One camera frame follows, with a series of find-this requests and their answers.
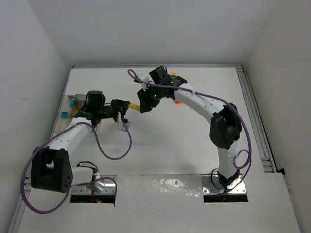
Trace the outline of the yellow lego plate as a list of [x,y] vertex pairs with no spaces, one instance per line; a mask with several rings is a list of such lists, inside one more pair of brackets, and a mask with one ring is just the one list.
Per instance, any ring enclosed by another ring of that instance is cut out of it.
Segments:
[[128,108],[136,110],[136,111],[140,111],[140,105],[134,104],[134,103],[129,103]]

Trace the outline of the teal square lego brick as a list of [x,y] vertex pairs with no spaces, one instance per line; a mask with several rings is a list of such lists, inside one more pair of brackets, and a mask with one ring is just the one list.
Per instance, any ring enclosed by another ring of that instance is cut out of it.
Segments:
[[68,112],[62,112],[61,113],[61,118],[68,118],[69,117],[69,113]]

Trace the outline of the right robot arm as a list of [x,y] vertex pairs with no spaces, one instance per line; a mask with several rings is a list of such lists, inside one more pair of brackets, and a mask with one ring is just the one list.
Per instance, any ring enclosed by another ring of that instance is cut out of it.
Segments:
[[242,130],[241,122],[233,112],[235,105],[196,94],[187,80],[169,75],[164,67],[158,67],[147,75],[136,74],[135,78],[142,81],[142,89],[137,92],[141,113],[151,111],[162,98],[171,98],[193,109],[210,124],[209,137],[217,147],[219,158],[219,184],[224,189],[228,188],[240,174],[233,164]]

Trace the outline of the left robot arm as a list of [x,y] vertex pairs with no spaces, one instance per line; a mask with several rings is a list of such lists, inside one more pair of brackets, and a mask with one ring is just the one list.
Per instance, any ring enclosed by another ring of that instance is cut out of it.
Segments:
[[129,105],[130,102],[119,99],[106,104],[101,91],[88,91],[69,126],[33,152],[31,186],[66,193],[73,186],[94,182],[97,166],[92,163],[90,166],[79,164],[73,167],[70,158],[81,141],[88,134],[95,133],[103,119],[112,119],[118,128],[127,131],[128,120],[124,116]]

